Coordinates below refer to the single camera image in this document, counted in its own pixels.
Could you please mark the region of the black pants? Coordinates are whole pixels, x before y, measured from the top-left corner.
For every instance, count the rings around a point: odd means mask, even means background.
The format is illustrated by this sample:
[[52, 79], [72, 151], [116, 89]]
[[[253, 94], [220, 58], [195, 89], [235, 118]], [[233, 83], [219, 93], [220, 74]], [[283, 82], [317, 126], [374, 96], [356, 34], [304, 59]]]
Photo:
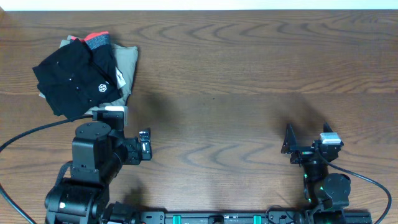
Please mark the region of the black pants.
[[39, 82], [37, 88], [56, 116], [81, 116], [94, 106], [121, 97], [118, 86], [105, 79], [93, 63], [90, 50], [78, 39], [32, 70]]

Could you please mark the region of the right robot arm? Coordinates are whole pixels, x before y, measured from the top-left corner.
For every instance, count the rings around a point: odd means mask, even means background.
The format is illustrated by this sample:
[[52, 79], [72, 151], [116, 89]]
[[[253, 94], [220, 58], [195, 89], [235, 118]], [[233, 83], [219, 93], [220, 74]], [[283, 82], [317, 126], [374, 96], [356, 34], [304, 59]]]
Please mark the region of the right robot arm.
[[328, 170], [343, 146], [328, 123], [310, 146], [299, 146], [292, 125], [286, 126], [281, 153], [290, 155], [290, 163], [303, 169], [303, 194], [309, 202], [308, 208], [294, 213], [293, 223], [346, 222], [344, 208], [349, 205], [351, 179]]

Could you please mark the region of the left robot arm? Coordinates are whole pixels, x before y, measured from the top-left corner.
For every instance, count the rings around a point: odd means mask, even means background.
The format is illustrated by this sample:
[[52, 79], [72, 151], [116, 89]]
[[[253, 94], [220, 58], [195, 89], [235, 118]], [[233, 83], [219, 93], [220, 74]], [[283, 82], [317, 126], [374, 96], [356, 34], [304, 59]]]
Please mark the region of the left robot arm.
[[45, 198], [46, 223], [140, 223], [135, 208], [109, 202], [109, 185], [124, 165], [151, 160], [150, 129], [125, 138], [121, 125], [82, 124], [72, 156]]

